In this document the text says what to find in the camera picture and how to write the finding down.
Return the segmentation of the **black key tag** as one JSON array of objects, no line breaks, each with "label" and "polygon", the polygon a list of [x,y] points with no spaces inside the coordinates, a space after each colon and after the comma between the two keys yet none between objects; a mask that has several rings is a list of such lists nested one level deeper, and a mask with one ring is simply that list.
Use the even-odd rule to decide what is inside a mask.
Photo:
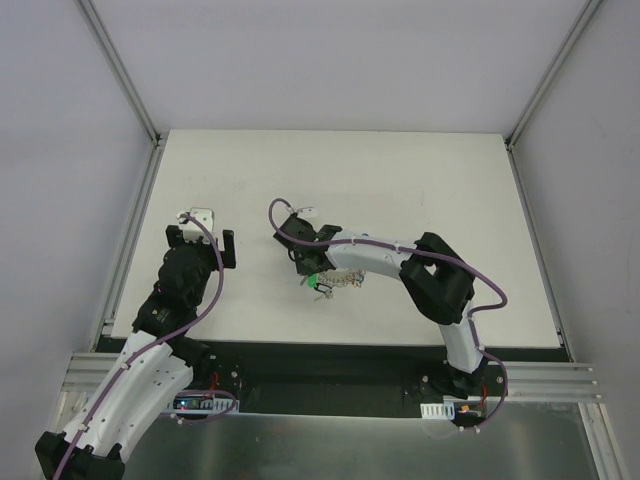
[{"label": "black key tag", "polygon": [[333,288],[329,285],[318,283],[313,290],[317,293],[315,301],[331,300],[333,298]]}]

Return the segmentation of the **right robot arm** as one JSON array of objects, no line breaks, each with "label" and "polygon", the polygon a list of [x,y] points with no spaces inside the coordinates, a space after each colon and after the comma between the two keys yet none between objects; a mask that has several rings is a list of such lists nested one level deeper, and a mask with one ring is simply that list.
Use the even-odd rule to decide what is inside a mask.
[{"label": "right robot arm", "polygon": [[391,243],[364,233],[324,225],[316,231],[297,214],[274,232],[300,276],[362,270],[402,283],[419,313],[436,323],[446,347],[446,364],[429,379],[436,391],[466,399],[486,381],[470,323],[463,318],[474,296],[475,277],[436,234],[414,243]]}]

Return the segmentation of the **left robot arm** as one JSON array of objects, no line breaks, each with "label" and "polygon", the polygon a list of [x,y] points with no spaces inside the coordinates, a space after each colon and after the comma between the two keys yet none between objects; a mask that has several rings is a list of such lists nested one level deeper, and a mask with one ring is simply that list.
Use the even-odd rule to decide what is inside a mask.
[{"label": "left robot arm", "polygon": [[219,389],[211,349],[188,337],[208,313],[200,306],[212,273],[236,266],[235,238],[216,239],[190,215],[166,229],[168,251],[149,297],[140,307],[117,361],[59,433],[44,432],[35,446],[47,479],[120,479],[147,429],[183,396],[188,402],[236,396]]}]

